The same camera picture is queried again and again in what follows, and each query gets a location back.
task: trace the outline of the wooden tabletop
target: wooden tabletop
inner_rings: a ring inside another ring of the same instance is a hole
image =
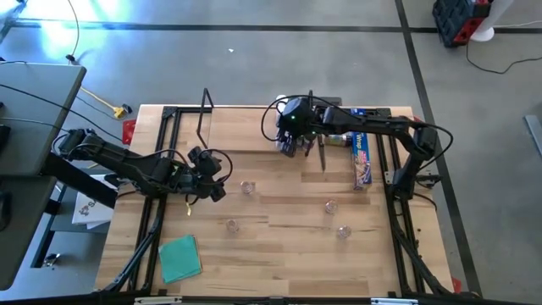
[[[153,152],[162,109],[163,105],[140,107],[131,150]],[[392,107],[391,112],[412,117],[410,107]],[[369,135],[373,184],[366,191],[353,191],[350,148],[327,146],[323,174],[318,149],[307,158],[303,153],[287,158],[263,139],[262,114],[258,107],[216,107],[205,114],[203,138],[210,147],[225,150],[234,163],[225,186],[227,195],[219,202],[200,200],[190,217],[184,196],[169,195],[160,244],[194,235],[202,273],[166,285],[158,260],[153,292],[167,289],[172,296],[224,297],[385,297],[388,291],[399,292],[375,137]],[[197,118],[197,114],[181,117],[177,149],[184,155],[201,146],[195,133]],[[171,125],[164,147],[169,145]],[[265,130],[273,136],[273,112],[267,117]],[[389,149],[388,141],[384,142]],[[398,147],[404,162],[407,153],[400,143]],[[388,162],[392,168],[390,155]],[[222,165],[223,171],[229,170],[225,160]],[[255,191],[244,194],[242,181],[254,182]],[[424,189],[417,192],[431,196]],[[329,199],[339,204],[335,215],[324,211]],[[110,283],[134,252],[143,201],[137,194],[117,201],[96,288]],[[441,284],[452,290],[434,207],[419,197],[409,203],[418,251]],[[227,231],[228,219],[239,224],[237,233]],[[352,228],[345,240],[337,238],[342,225]],[[412,265],[406,254],[404,257],[410,287],[414,288]]]

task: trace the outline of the gray table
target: gray table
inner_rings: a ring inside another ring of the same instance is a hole
[[[0,64],[0,84],[70,108],[85,72],[69,65]],[[114,205],[116,191],[51,153],[66,109],[1,86],[0,102],[4,103],[0,124],[11,127],[8,144],[0,152],[0,189],[11,192],[14,211],[8,228],[0,231],[0,290],[5,290],[13,283],[57,178],[109,206]]]

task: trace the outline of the table leg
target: table leg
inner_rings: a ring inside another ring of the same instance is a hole
[[[41,173],[43,175],[57,177],[57,179],[62,181],[65,185],[82,192],[89,198],[92,198],[107,207],[115,207],[117,198],[117,192],[115,190],[90,177],[82,170],[77,169],[68,161],[52,152],[47,156],[47,160],[41,169]]]

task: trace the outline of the yellow tool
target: yellow tool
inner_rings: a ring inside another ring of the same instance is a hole
[[[115,107],[113,106],[112,104],[106,102],[105,100],[101,99],[99,96],[97,96],[96,94],[88,91],[87,89],[81,87],[81,90],[90,95],[91,97],[94,97],[98,102],[108,106],[109,108],[111,108],[113,110],[113,115],[115,118],[117,119],[122,119],[126,114],[131,114],[132,113],[132,108],[126,104],[122,104],[122,107]]]

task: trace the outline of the green napkin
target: green napkin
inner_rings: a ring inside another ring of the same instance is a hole
[[[158,248],[162,264],[163,282],[173,283],[202,272],[197,255],[196,238],[183,236],[178,240],[163,244]]]

